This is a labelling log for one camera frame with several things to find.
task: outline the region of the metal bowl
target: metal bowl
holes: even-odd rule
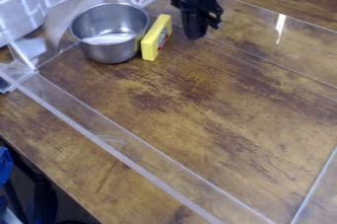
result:
[[[143,8],[104,3],[87,9],[70,29],[87,58],[120,63],[136,56],[148,26],[150,15]]]

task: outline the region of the wood grain surface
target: wood grain surface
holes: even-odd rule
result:
[[[337,28],[333,0],[244,1]],[[290,222],[337,144],[333,89],[210,39],[190,43],[180,30],[155,63],[100,65],[74,48],[42,73],[278,223]],[[0,115],[7,142],[103,223],[204,223],[20,92],[0,97]]]

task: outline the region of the transparent plastic wall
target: transparent plastic wall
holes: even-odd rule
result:
[[[154,17],[162,13],[174,17],[174,35],[154,64],[136,58],[116,66],[98,65],[84,59],[68,33],[71,20],[84,9],[116,1],[146,7]],[[240,1],[220,2],[226,9],[223,31],[210,31],[207,38],[191,42],[170,0],[67,1],[27,36],[14,39],[3,32],[15,60],[0,65],[0,77],[12,84],[11,91],[24,92],[210,223],[290,223],[336,146],[336,134],[328,127],[337,122],[336,92],[329,90],[332,97],[327,98],[288,75],[276,74],[279,70],[270,63],[254,64],[250,57],[333,85],[336,33]],[[313,47],[319,52],[305,57]],[[325,64],[325,57],[317,56],[323,49],[331,64],[313,67],[316,61]],[[294,62],[303,60],[303,65]],[[198,76],[186,68],[191,62],[196,62]],[[156,75],[159,67],[174,76],[172,83]],[[139,128],[112,119],[132,112],[128,106],[116,110],[120,105],[112,98],[99,102],[118,94],[130,101],[124,81],[134,75],[158,83],[167,94],[170,86],[174,93],[184,94],[184,90],[176,91],[179,81],[195,83],[184,104],[192,113],[171,121],[170,112],[164,112],[163,121],[142,124],[147,127],[155,122],[158,131],[171,128],[167,138],[152,135],[142,139],[132,133]],[[142,92],[143,87],[135,86],[140,90],[134,92]],[[194,99],[195,94],[203,94],[204,99]],[[160,115],[175,105],[172,99],[172,104],[164,102],[154,113]],[[194,129],[182,137],[179,130],[186,125]],[[202,135],[210,128],[212,139]]]

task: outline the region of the bowl rim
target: bowl rim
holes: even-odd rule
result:
[[[102,6],[106,6],[106,5],[126,5],[126,6],[134,7],[135,9],[140,10],[140,11],[144,13],[146,17],[147,17],[146,27],[142,29],[142,31],[140,31],[135,36],[132,36],[132,37],[130,37],[128,39],[124,39],[124,40],[122,40],[122,41],[118,41],[118,42],[100,43],[100,42],[90,42],[90,41],[86,41],[84,38],[80,38],[80,37],[74,33],[74,29],[72,29],[74,23],[75,23],[75,21],[78,20],[78,18],[79,18],[86,12],[88,12],[88,11],[90,11],[91,9],[94,9],[94,8],[98,8],[98,7],[102,7]],[[150,27],[150,22],[151,22],[150,13],[148,13],[140,6],[134,5],[134,4],[130,4],[130,3],[124,3],[124,2],[122,2],[122,3],[119,3],[119,2],[116,2],[116,3],[108,3],[108,2],[107,2],[107,3],[100,3],[100,4],[96,4],[96,5],[91,6],[91,7],[88,7],[84,11],[82,11],[82,12],[74,17],[74,19],[72,19],[72,21],[71,21],[71,25],[70,25],[70,32],[71,32],[72,36],[74,36],[80,42],[83,42],[83,43],[86,43],[86,44],[91,44],[91,45],[114,45],[114,44],[124,43],[124,42],[132,40],[132,39],[134,39],[135,37],[138,37],[140,34],[144,34],[144,33],[147,32],[148,27]]]

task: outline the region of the blue object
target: blue object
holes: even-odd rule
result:
[[[0,187],[8,182],[14,169],[14,159],[6,147],[0,147]]]

